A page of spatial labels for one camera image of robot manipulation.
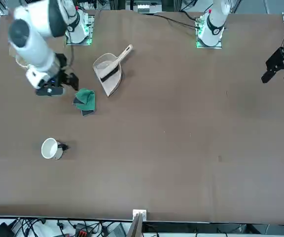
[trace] green cloth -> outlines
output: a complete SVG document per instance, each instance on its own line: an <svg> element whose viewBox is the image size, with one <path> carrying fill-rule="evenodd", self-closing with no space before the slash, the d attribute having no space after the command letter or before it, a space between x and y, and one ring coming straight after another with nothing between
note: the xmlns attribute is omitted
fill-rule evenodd
<svg viewBox="0 0 284 237"><path fill-rule="evenodd" d="M95 111L95 92L92 90L88 90L86 88L80 89L76 94L75 97L79 101L73 101L73 104L79 110L83 111Z"/></svg>

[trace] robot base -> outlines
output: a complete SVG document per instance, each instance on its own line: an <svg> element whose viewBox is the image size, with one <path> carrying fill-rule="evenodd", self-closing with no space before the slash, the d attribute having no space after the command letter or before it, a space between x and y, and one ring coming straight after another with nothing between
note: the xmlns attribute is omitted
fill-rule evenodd
<svg viewBox="0 0 284 237"><path fill-rule="evenodd" d="M203 28L204 24L205 24L205 21L206 21L206 17L205 15L203 16L200 16L200 18L197 18L196 21L195 21L195 26L199 26L200 29ZM197 48L215 48L215 49L222 49L222 33L221 33L221 37L220 37L220 41L217 43L217 45L215 46L207 46L205 45L198 37L199 33L200 33L201 30L198 30L196 29L196 38L197 38L197 42L196 42L196 47Z"/></svg>
<svg viewBox="0 0 284 237"><path fill-rule="evenodd" d="M72 43L69 37L67 36L69 35L67 33L66 34L66 45L82 45L82 46L92 45L95 16L85 13L84 17L85 17L85 22L87 23L84 27L85 27L85 31L89 33L88 36L81 43Z"/></svg>
<svg viewBox="0 0 284 237"><path fill-rule="evenodd" d="M62 68L67 65L67 58L61 53L57 53L56 56L60 61L61 69L56 76L52 77L48 82L44 82L40 85L41 88L35 91L37 95L63 95L64 88L62 84L69 85L74 90L78 91L78 77L74 73L67 74L64 70L62 70Z"/></svg>

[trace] brown table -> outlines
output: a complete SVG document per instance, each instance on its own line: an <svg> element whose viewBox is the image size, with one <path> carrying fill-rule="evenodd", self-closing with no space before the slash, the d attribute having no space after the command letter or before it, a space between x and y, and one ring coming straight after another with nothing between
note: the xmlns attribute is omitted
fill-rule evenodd
<svg viewBox="0 0 284 237"><path fill-rule="evenodd" d="M167 16L190 23L181 13ZM103 11L93 45L75 47L80 87L96 92L83 118L74 92L38 97L8 56L0 20L0 214L284 223L284 72L268 84L279 15L230 15L223 49L196 49L194 31L129 11ZM92 69L103 53L134 52L107 98ZM63 39L50 43L70 55ZM71 149L45 160L42 142Z"/></svg>

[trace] mug handle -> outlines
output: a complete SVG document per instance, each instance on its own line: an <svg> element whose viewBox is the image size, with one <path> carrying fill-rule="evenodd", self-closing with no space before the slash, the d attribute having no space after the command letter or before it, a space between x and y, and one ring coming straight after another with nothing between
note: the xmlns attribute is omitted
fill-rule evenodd
<svg viewBox="0 0 284 237"><path fill-rule="evenodd" d="M59 144L58 148L62 148L63 151L66 151L69 147L65 144Z"/></svg>

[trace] white cup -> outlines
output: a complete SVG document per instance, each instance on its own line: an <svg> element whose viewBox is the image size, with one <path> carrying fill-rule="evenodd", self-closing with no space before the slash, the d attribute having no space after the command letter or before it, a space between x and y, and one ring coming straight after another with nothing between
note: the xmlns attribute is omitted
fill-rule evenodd
<svg viewBox="0 0 284 237"><path fill-rule="evenodd" d="M46 139L41 146L41 154L46 159L60 159L65 145L54 138Z"/></svg>

